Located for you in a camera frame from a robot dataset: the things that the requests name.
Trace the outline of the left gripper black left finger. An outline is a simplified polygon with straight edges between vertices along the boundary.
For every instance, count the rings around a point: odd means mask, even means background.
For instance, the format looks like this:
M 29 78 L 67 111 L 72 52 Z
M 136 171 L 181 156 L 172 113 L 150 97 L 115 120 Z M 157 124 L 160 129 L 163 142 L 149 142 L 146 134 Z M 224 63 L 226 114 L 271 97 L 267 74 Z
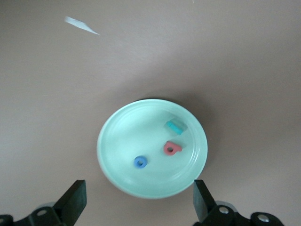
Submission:
M 15 226 L 73 226 L 87 204 L 86 181 L 77 180 L 52 207 L 41 207 Z

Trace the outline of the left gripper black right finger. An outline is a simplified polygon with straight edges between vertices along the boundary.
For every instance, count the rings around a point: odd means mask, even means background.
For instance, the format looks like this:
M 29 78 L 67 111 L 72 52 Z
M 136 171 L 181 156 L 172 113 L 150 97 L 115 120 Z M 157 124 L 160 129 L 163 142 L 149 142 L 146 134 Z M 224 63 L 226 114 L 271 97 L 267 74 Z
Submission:
M 196 226 L 249 226 L 250 220 L 241 216 L 230 203 L 216 201 L 203 180 L 193 183 L 193 205 L 198 217 Z

